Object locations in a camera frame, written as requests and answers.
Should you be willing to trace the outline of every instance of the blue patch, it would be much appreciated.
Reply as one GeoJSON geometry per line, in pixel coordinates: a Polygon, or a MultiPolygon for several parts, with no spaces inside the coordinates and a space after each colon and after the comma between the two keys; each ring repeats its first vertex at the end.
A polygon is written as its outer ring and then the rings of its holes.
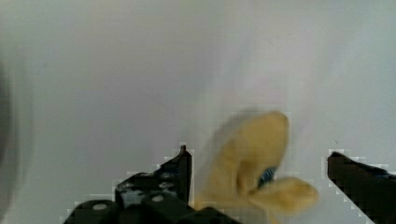
{"type": "Polygon", "coordinates": [[[276,167],[273,166],[273,167],[266,169],[264,171],[264,173],[262,173],[262,176],[260,177],[260,180],[259,180],[259,188],[261,186],[263,186],[264,184],[271,182],[274,179],[275,171],[276,171],[276,167]]]}

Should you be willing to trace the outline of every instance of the white tablecloth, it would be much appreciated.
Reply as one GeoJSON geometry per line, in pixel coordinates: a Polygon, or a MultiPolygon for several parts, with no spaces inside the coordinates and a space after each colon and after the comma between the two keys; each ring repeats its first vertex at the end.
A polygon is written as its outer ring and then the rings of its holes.
{"type": "Polygon", "coordinates": [[[320,192],[285,223],[372,223],[329,187],[332,149],[396,171],[395,1],[1,0],[0,31],[18,107],[3,223],[63,221],[183,142],[198,185],[235,124],[274,109],[276,176],[320,192]]]}

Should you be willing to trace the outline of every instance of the white fabric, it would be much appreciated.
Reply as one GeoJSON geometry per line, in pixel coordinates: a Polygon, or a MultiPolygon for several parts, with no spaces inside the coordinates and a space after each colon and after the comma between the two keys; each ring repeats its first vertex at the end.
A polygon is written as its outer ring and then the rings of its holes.
{"type": "Polygon", "coordinates": [[[331,149],[396,171],[395,1],[0,0],[0,30],[20,107],[3,223],[58,223],[179,142],[198,186],[235,124],[273,109],[291,127],[276,175],[321,195],[284,223],[372,223],[329,187],[331,149]]]}

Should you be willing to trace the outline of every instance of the stuffed toy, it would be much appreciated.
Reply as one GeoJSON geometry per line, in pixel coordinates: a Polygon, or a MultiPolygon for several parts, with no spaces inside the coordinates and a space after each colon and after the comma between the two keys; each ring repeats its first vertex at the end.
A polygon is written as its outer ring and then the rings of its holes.
{"type": "Polygon", "coordinates": [[[289,137],[289,120],[270,112],[242,124],[225,143],[210,168],[203,190],[190,206],[199,210],[253,207],[265,211],[272,224],[275,214],[295,215],[318,200],[318,192],[295,177],[273,179],[289,137]]]}

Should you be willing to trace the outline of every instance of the black robotic claw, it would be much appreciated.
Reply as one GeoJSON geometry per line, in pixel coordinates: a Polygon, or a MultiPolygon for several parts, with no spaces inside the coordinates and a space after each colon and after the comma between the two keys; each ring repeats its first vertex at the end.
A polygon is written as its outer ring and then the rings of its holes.
{"type": "Polygon", "coordinates": [[[214,208],[195,211],[187,205],[191,164],[191,154],[182,146],[155,172],[139,173],[118,184],[115,202],[82,203],[65,224],[238,224],[214,208]]]}

